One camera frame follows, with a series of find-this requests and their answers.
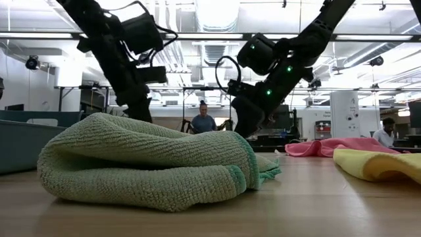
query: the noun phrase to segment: ceiling duct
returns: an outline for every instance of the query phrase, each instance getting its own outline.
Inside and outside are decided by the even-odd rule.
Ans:
[[[195,0],[195,12],[198,32],[235,32],[239,13],[239,0]],[[227,45],[202,45],[201,54],[204,63],[214,66],[221,56],[228,53]],[[214,72],[202,69],[203,79],[209,77],[214,81]],[[225,69],[218,71],[221,80],[225,77]]]
[[[392,32],[392,34],[419,34],[421,33],[421,26],[417,18],[411,20],[410,22],[404,24],[400,28]],[[365,47],[363,50],[355,53],[354,55],[347,57],[343,61],[343,67],[351,68],[358,66],[362,63],[365,63],[369,60],[372,60],[383,53],[386,53],[389,50],[392,50],[402,43],[373,43],[368,47]]]

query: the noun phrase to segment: microfiber cloth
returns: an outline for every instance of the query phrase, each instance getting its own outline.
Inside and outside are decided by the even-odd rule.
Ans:
[[[190,135],[103,113],[53,138],[37,167],[59,198],[163,211],[232,199],[280,173],[236,132]]]
[[[345,172],[362,180],[400,180],[408,176],[421,184],[421,154],[336,149],[334,161]]]
[[[321,141],[288,144],[285,151],[294,157],[333,157],[335,149],[355,149],[361,151],[379,151],[400,154],[382,146],[374,138],[329,138]]]

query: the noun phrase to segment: wooden table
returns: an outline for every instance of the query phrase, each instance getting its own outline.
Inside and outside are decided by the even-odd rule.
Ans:
[[[57,200],[35,172],[0,176],[0,236],[421,236],[421,185],[357,180],[330,158],[281,160],[261,191],[182,213]]]

